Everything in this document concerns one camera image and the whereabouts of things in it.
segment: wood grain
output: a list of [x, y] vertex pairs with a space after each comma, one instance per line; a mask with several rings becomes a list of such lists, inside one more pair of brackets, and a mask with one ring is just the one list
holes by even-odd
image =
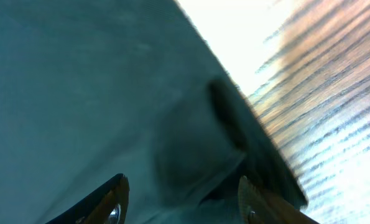
[[303, 212], [370, 223], [370, 0], [178, 3], [298, 177]]

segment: wooden floor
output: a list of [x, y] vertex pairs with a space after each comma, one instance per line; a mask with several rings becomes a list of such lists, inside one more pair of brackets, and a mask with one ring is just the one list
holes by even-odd
[[320, 223], [370, 223], [370, 0], [178, 0]]

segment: teal cloth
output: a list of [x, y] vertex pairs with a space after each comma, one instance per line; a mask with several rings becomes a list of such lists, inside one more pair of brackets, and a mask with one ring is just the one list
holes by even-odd
[[128, 223], [196, 207], [244, 159], [219, 77], [173, 1], [0, 0], [0, 223], [45, 223], [117, 173]]

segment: teal fabric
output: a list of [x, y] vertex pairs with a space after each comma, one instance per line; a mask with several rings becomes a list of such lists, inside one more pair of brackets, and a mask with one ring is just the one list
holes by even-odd
[[239, 215], [236, 197], [210, 200], [197, 207], [185, 207], [161, 216], [154, 223], [162, 224], [244, 224]]
[[128, 223], [196, 207], [244, 159], [219, 77], [173, 1], [0, 0], [0, 223], [45, 223], [117, 173]]

